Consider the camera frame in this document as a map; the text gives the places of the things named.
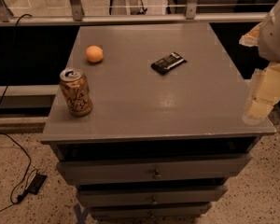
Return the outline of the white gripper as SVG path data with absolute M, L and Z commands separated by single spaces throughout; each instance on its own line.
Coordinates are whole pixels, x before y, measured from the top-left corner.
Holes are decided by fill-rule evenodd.
M 242 35 L 239 44 L 256 47 L 259 44 L 261 23 Z M 270 62 L 264 70 L 256 69 L 250 83 L 251 98 L 245 102 L 242 121 L 248 125 L 263 122 L 280 101 L 280 63 Z

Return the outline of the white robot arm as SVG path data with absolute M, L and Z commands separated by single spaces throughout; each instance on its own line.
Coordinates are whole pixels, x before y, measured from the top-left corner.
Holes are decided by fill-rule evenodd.
M 240 38 L 239 44 L 257 47 L 259 56 L 269 62 L 263 70 L 254 71 L 245 101 L 243 122 L 256 125 L 280 101 L 280 0 L 261 23 Z

